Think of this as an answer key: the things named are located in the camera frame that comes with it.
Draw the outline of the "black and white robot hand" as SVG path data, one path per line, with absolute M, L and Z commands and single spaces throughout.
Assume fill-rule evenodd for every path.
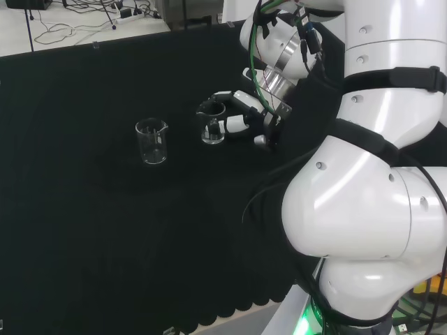
M 202 127 L 202 141 L 206 144 L 245 137 L 271 150 L 278 143 L 291 111 L 292 108 L 277 97 L 273 98 L 273 111 L 269 111 L 257 98 L 238 90 L 216 92 L 200 104 L 196 115 Z

